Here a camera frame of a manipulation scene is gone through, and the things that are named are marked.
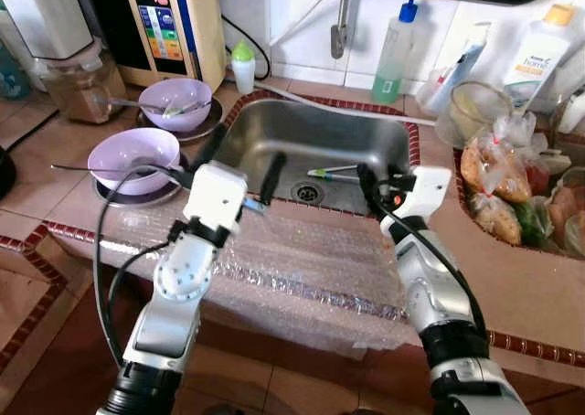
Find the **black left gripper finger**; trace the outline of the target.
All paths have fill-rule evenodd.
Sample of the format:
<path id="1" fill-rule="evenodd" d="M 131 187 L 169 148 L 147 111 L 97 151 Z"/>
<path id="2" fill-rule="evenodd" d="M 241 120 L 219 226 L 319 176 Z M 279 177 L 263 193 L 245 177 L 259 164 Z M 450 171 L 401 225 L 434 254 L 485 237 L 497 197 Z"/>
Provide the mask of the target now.
<path id="1" fill-rule="evenodd" d="M 258 203 L 261 207 L 267 208 L 271 205 L 271 200 L 274 198 L 274 193 L 279 185 L 280 173 L 285 164 L 287 164 L 287 155 L 284 152 L 277 152 L 271 158 L 271 163 L 263 176 L 261 190 L 258 194 Z"/>
<path id="2" fill-rule="evenodd" d="M 209 161 L 217 155 L 218 149 L 220 148 L 223 139 L 226 138 L 227 133 L 229 133 L 229 128 L 223 125 L 218 125 L 210 131 L 206 142 L 202 144 L 199 153 L 197 153 L 196 159 L 194 159 L 194 169 L 197 170 L 202 165 L 209 163 Z"/>

